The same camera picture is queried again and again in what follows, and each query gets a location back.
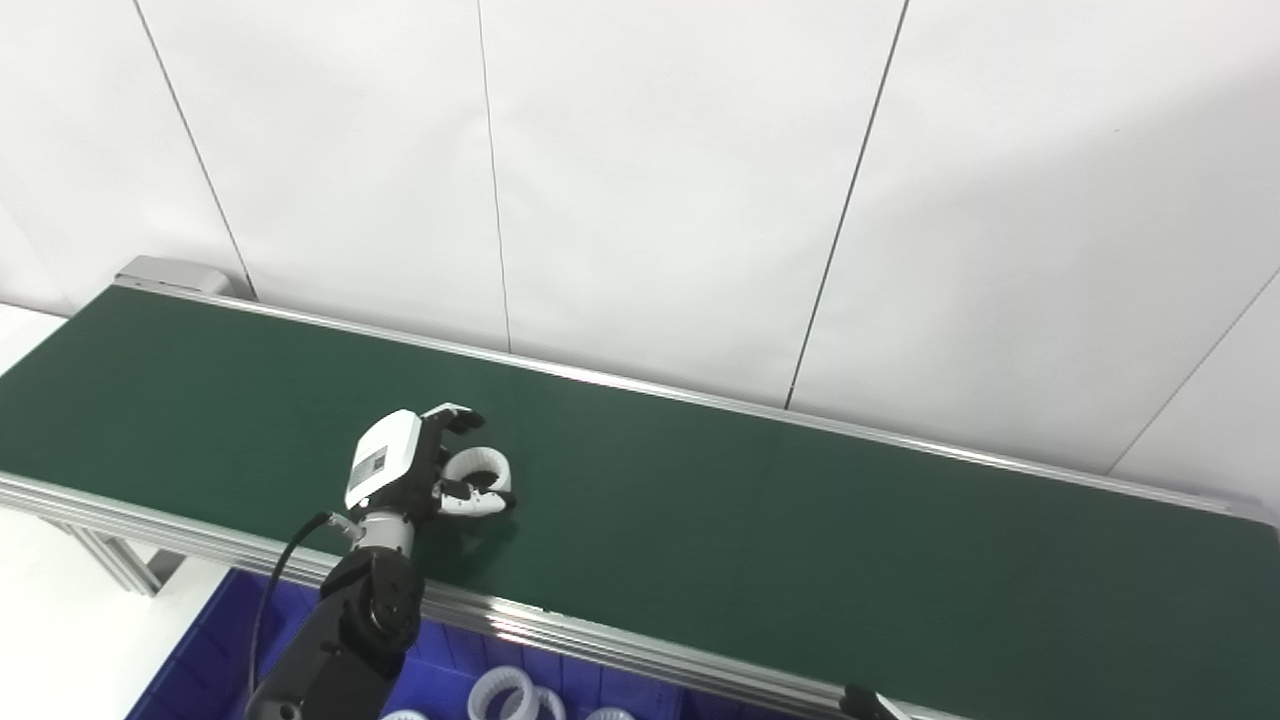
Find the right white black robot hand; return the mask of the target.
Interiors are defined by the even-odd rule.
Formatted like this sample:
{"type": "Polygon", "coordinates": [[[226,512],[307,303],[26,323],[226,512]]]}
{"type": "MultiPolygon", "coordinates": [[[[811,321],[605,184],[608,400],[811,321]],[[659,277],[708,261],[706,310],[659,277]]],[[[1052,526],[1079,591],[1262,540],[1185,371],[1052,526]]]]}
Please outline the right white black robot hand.
{"type": "Polygon", "coordinates": [[[869,720],[910,720],[910,714],[902,711],[881,693],[861,685],[849,684],[838,702],[842,714],[851,719],[869,720]]]}

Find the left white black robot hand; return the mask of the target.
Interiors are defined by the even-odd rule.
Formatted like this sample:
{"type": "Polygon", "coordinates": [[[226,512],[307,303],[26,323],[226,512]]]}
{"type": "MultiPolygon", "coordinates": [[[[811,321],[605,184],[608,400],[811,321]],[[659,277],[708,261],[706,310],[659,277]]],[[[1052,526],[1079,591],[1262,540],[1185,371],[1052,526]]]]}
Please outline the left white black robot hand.
{"type": "Polygon", "coordinates": [[[447,433],[463,436],[484,423],[458,404],[401,409],[374,423],[358,439],[344,491],[349,518],[393,514],[421,527],[440,515],[484,518],[515,509],[512,471],[500,451],[445,447],[447,433]]]}

